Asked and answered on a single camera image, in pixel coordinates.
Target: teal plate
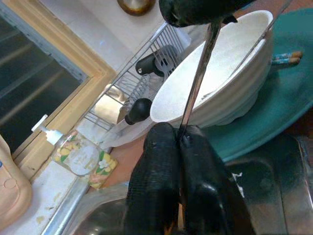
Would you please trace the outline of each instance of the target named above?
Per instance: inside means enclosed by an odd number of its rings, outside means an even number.
[[[224,161],[274,138],[313,105],[313,8],[279,17],[273,28],[274,53],[303,51],[299,65],[272,70],[251,110],[231,124],[203,128]]]

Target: white ceramic bowl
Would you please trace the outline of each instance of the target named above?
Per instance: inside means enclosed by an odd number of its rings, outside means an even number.
[[[243,116],[256,101],[270,68],[272,38],[269,32],[230,77],[272,21],[269,11],[255,11],[221,29],[204,76],[190,124],[222,125]],[[178,126],[187,102],[204,43],[170,75],[158,91],[150,111],[155,122]]]

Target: stainless steel sink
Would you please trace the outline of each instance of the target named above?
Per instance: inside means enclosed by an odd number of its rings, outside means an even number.
[[[297,141],[280,136],[228,162],[241,175],[246,204],[257,234],[312,234],[313,207],[304,156]],[[125,210],[125,184],[86,195],[64,235],[119,235]]]

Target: gloved finger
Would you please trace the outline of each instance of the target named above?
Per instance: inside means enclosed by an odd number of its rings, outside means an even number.
[[[208,24],[255,0],[159,0],[159,8],[167,23],[175,27]]]
[[[127,195],[125,234],[164,234],[177,218],[179,149],[174,128],[156,124],[144,142]]]
[[[187,127],[180,154],[187,232],[255,234],[232,174],[200,128]]]

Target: soap dispenser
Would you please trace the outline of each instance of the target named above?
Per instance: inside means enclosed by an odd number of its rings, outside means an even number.
[[[76,130],[64,135],[58,130],[47,129],[43,126],[47,117],[44,115],[32,131],[39,129],[46,133],[47,141],[55,146],[52,159],[77,176],[90,176],[89,184],[99,188],[115,169],[117,161]]]

